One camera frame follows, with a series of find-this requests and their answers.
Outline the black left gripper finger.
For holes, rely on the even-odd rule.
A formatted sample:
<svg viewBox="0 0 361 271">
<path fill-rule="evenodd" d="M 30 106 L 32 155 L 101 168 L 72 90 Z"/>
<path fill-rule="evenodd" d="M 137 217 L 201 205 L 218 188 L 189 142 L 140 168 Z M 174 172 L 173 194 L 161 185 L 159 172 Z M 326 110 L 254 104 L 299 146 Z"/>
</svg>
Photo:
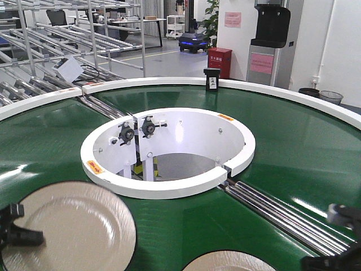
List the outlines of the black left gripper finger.
<svg viewBox="0 0 361 271">
<path fill-rule="evenodd" d="M 43 232 L 19 227 L 14 224 L 16 219 L 25 215 L 24 206 L 19 203 L 10 203 L 5 208 L 5 245 L 13 246 L 40 246 L 43 241 Z"/>
</svg>

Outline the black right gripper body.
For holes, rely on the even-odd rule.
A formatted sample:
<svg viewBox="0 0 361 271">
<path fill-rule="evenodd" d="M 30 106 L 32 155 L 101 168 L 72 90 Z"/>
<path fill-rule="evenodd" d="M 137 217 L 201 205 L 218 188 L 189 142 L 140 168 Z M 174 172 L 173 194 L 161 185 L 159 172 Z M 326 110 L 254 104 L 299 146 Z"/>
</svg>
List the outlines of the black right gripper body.
<svg viewBox="0 0 361 271">
<path fill-rule="evenodd" d="M 301 270 L 360 270 L 360 243 L 334 256 L 305 256 L 301 259 Z"/>
</svg>

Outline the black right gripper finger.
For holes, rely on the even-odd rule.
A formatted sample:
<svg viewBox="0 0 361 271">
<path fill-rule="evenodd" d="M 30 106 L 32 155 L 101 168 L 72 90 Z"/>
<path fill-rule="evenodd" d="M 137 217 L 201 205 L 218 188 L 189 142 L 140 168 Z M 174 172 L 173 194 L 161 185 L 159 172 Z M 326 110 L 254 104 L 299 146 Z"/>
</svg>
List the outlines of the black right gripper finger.
<svg viewBox="0 0 361 271">
<path fill-rule="evenodd" d="M 328 206 L 327 221 L 354 230 L 360 224 L 360 209 L 332 203 Z"/>
</svg>

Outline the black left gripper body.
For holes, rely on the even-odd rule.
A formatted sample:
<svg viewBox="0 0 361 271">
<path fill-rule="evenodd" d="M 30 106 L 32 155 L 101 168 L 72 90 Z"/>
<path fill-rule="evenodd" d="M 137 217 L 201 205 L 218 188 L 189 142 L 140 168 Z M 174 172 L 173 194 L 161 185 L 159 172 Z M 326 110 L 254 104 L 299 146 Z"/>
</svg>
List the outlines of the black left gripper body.
<svg viewBox="0 0 361 271">
<path fill-rule="evenodd" d="M 8 230 L 11 223 L 11 208 L 1 209 L 1 250 L 8 244 Z"/>
</svg>

